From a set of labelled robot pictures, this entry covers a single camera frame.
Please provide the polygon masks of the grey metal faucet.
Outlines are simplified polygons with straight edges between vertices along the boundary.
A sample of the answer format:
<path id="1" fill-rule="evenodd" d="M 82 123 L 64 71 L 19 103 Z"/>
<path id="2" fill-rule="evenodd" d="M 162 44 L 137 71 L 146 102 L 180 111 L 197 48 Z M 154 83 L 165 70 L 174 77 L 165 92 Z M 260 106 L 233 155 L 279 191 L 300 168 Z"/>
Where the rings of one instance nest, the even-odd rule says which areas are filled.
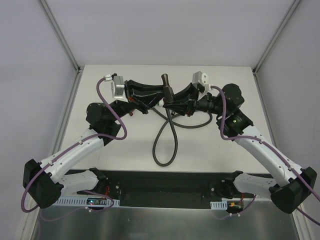
<path id="1" fill-rule="evenodd" d="M 171 104 L 174 102 L 174 93 L 173 89 L 169 84 L 169 77 L 167 73 L 161 75 L 161 79 L 163 82 L 163 93 L 164 93 L 164 104 Z"/>

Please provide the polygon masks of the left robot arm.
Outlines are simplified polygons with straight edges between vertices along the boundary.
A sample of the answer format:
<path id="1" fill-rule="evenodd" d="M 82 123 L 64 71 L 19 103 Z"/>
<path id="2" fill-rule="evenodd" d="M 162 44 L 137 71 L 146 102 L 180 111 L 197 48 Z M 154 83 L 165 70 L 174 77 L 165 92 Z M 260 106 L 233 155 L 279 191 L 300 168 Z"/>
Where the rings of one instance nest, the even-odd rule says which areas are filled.
<path id="1" fill-rule="evenodd" d="M 107 178 L 93 167 L 81 173 L 68 174 L 77 163 L 105 147 L 111 141 L 127 138 L 128 130 L 122 117 L 138 110 L 147 114 L 164 98 L 163 85 L 124 81 L 120 76 L 105 76 L 96 84 L 100 102 L 88 105 L 86 121 L 89 127 L 69 146 L 37 162 L 24 165 L 20 207 L 24 213 L 53 205 L 61 196 L 89 191 L 103 195 Z"/>

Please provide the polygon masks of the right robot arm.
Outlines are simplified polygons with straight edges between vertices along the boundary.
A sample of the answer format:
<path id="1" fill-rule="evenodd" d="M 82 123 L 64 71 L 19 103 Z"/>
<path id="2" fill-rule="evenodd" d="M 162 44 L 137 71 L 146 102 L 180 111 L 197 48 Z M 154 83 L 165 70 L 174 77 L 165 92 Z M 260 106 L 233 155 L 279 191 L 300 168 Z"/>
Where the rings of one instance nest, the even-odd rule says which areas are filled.
<path id="1" fill-rule="evenodd" d="M 211 84 L 191 83 L 174 94 L 169 83 L 163 84 L 164 108 L 182 116 L 195 111 L 217 115 L 220 136 L 234 141 L 247 150 L 271 175 L 271 178 L 253 176 L 242 171 L 226 179 L 221 185 L 227 198 L 250 193 L 270 199 L 282 212 L 290 214 L 310 195 L 320 196 L 314 190 L 316 171 L 303 168 L 290 160 L 259 132 L 253 121 L 241 110 L 244 103 L 238 85 L 230 83 L 223 88 Z"/>

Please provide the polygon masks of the white plastic faucet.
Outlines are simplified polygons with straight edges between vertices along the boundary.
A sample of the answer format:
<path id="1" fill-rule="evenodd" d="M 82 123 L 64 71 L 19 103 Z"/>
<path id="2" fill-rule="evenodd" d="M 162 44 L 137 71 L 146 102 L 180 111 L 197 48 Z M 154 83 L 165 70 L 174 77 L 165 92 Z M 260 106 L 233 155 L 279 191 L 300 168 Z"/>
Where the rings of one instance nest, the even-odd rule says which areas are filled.
<path id="1" fill-rule="evenodd" d="M 164 104 L 165 104 L 164 101 L 161 99 L 158 103 L 156 103 L 154 108 L 163 108 Z"/>

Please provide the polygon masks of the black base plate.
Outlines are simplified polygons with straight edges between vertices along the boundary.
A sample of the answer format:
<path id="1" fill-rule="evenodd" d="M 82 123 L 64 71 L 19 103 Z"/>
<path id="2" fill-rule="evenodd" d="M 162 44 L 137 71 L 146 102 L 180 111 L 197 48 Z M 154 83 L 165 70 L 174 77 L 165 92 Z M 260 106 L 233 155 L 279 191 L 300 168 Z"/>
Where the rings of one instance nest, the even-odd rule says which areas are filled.
<path id="1" fill-rule="evenodd" d="M 122 207 L 210 209 L 219 202 L 222 185 L 240 174 L 224 172 L 166 172 L 103 170 L 94 193 L 120 201 Z"/>

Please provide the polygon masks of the aluminium frame post left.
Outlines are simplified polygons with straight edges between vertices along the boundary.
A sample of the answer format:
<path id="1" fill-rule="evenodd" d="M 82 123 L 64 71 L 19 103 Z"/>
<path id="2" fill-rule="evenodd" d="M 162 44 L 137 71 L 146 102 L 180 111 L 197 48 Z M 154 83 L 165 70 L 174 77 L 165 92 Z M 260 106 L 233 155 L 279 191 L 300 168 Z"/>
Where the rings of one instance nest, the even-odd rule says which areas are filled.
<path id="1" fill-rule="evenodd" d="M 81 71 L 81 66 L 79 65 L 78 61 L 76 60 L 70 45 L 68 44 L 62 29 L 56 20 L 47 0 L 38 0 L 37 1 L 39 6 L 41 7 L 48 23 L 50 24 L 59 44 L 61 45 L 66 57 L 68 58 L 69 62 L 71 63 L 73 69 L 76 73 L 79 73 Z"/>

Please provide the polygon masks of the aluminium frame post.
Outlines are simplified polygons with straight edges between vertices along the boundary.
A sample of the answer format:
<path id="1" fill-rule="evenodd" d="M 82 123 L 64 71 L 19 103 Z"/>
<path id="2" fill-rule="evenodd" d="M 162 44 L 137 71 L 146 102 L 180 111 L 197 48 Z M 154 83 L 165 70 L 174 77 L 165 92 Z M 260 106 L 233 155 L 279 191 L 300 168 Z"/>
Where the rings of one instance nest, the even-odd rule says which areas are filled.
<path id="1" fill-rule="evenodd" d="M 69 62 L 71 63 L 73 69 L 76 73 L 79 73 L 81 71 L 81 66 L 79 65 L 78 61 L 76 60 L 70 45 L 68 44 L 62 29 L 56 20 L 47 0 L 38 0 L 37 1 L 39 6 L 41 7 L 48 23 L 50 24 L 59 44 L 61 45 L 66 57 L 68 58 Z"/>
<path id="2" fill-rule="evenodd" d="M 272 34 L 270 40 L 268 41 L 265 49 L 263 50 L 260 58 L 258 59 L 256 65 L 252 69 L 252 73 L 254 76 L 257 75 L 265 61 L 267 60 L 268 55 L 273 50 L 274 46 L 276 45 L 277 41 L 280 39 L 283 31 L 287 27 L 288 23 L 297 12 L 298 8 L 300 7 L 303 0 L 293 0 L 289 5 L 288 9 L 286 10 L 284 16 L 282 17 L 281 21 L 279 22 L 277 28 L 275 29 L 274 33 Z"/>

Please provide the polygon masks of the aluminium frame post right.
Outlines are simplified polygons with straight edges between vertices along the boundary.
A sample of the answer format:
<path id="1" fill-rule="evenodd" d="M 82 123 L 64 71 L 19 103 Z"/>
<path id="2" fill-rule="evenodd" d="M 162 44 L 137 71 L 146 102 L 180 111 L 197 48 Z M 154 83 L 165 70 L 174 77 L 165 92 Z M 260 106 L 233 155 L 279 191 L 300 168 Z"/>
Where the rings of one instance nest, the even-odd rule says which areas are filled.
<path id="1" fill-rule="evenodd" d="M 277 28 L 275 29 L 274 33 L 272 34 L 270 40 L 268 41 L 265 49 L 263 50 L 260 58 L 258 59 L 256 65 L 252 69 L 252 73 L 254 76 L 257 75 L 265 61 L 267 60 L 268 55 L 273 50 L 274 46 L 276 45 L 277 41 L 280 39 L 283 31 L 287 27 L 288 23 L 297 12 L 298 8 L 300 7 L 303 0 L 293 0 L 289 5 L 288 9 L 286 10 L 284 16 L 282 17 L 281 21 L 279 22 Z"/>

